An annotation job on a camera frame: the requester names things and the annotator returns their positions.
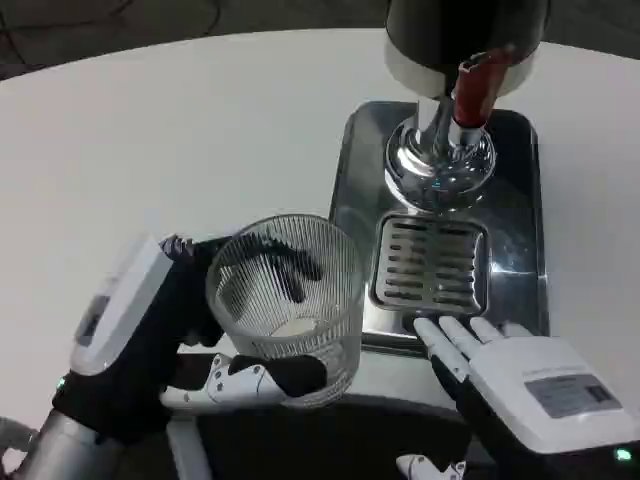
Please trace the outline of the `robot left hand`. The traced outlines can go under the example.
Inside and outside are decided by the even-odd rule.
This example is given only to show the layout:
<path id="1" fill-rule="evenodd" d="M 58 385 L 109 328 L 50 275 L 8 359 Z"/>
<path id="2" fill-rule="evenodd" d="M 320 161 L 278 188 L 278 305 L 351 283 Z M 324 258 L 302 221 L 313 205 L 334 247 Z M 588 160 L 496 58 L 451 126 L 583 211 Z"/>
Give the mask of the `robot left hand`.
<path id="1" fill-rule="evenodd" d="M 225 240 L 144 239 L 92 299 L 74 337 L 55 412 L 99 437 L 133 443 L 176 413 L 281 405 L 317 393 L 328 369 L 309 354 L 213 352 L 223 328 L 205 296 Z"/>

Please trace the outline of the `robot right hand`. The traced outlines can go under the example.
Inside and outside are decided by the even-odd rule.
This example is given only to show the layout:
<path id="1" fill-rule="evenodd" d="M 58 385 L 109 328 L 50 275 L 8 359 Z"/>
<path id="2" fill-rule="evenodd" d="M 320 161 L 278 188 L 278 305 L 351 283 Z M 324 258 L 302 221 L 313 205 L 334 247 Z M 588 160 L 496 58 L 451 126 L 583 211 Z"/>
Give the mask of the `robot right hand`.
<path id="1" fill-rule="evenodd" d="M 492 463 L 439 467 L 423 454 L 396 465 L 407 479 L 636 479 L 639 413 L 559 337 L 483 317 L 416 318 L 440 385 Z"/>

